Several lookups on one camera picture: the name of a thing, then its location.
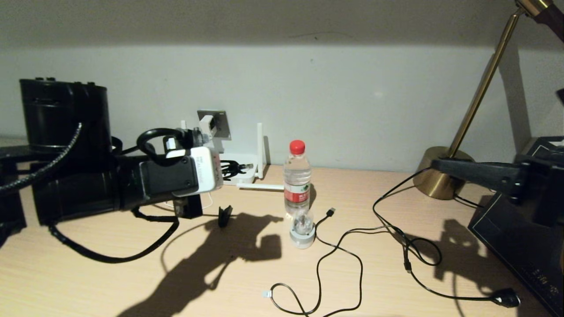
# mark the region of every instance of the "wooden desk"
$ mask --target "wooden desk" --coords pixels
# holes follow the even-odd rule
[[[350,228],[381,225],[371,212],[373,202],[406,176],[314,169],[315,218],[320,219],[331,207],[337,209],[319,227],[319,236],[335,243]],[[270,166],[265,183],[281,182],[281,167]],[[205,212],[215,214],[219,206],[232,205],[233,213],[240,216],[231,219],[225,230],[217,228],[215,218],[181,219],[173,236],[176,239],[169,239],[142,259],[115,265],[89,260],[61,245],[47,228],[38,226],[30,190],[22,193],[28,228],[10,237],[0,249],[2,316],[171,316],[176,312],[179,316],[289,316],[276,309],[270,299],[262,298],[262,291],[277,282],[292,286],[306,310],[317,300],[315,265],[330,248],[316,241],[309,249],[296,249],[288,235],[289,221],[279,218],[283,221],[273,222],[265,217],[284,216],[279,192],[224,186],[211,194],[214,204]],[[469,184],[461,195],[479,201],[482,195],[490,194]],[[202,204],[208,202],[207,195],[203,195]],[[439,243],[444,260],[437,273],[411,256],[415,274],[427,286],[459,296],[480,296],[474,281],[492,289],[512,287],[522,305],[506,309],[490,302],[456,303],[435,296],[405,272],[401,247],[389,234],[349,235],[342,246],[364,262],[363,302],[358,310],[337,316],[548,316],[501,262],[465,229],[473,208],[455,201],[434,200],[412,188],[384,200],[378,210],[413,236],[441,241],[444,227],[448,227],[451,237],[445,236]],[[170,214],[154,206],[142,211]],[[135,219],[129,212],[59,225],[75,241],[112,256],[139,252],[167,227]],[[276,238],[264,238],[265,246],[259,248],[268,235],[280,236],[281,257],[276,251]],[[214,281],[224,263],[229,264],[221,278]],[[336,252],[320,268],[323,300],[313,316],[356,305],[357,260]],[[441,276],[440,272],[444,272],[442,279],[435,278],[435,274]],[[278,288],[275,297],[284,307],[298,310],[287,290]]]

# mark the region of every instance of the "plastic bottle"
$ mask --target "plastic bottle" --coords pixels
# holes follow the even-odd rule
[[[314,220],[310,212],[311,165],[301,140],[290,142],[290,155],[284,163],[284,205],[292,217],[290,235],[298,248],[313,243]]]

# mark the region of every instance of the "wall socket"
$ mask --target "wall socket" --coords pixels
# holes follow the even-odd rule
[[[217,132],[215,138],[231,139],[231,132],[229,131],[229,123],[227,123],[227,113],[223,110],[198,110],[198,118],[202,120],[205,116],[211,115],[214,118]]]

